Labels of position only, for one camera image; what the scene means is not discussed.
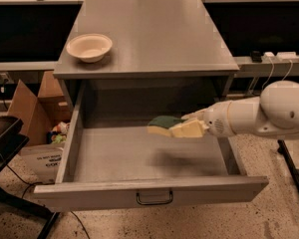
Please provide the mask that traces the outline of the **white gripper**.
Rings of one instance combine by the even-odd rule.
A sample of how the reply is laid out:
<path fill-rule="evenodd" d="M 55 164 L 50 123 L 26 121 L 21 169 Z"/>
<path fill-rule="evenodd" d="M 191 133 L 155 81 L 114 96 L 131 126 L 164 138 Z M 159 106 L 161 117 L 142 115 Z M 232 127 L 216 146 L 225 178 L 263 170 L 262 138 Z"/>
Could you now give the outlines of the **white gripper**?
<path fill-rule="evenodd" d="M 234 136 L 228 118 L 231 101 L 219 102 L 207 109 L 201 109 L 186 114 L 181 118 L 186 120 L 171 127 L 173 137 L 203 137 L 208 130 L 216 137 Z"/>

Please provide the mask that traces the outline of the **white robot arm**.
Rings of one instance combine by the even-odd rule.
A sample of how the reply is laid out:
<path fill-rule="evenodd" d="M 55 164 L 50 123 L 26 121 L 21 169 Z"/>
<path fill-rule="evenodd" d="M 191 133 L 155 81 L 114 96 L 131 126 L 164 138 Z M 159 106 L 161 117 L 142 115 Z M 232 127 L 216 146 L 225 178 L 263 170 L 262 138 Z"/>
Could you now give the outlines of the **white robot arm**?
<path fill-rule="evenodd" d="M 216 103 L 184 116 L 171 127 L 174 137 L 216 137 L 253 134 L 275 139 L 299 138 L 299 84 L 279 81 L 259 97 Z"/>

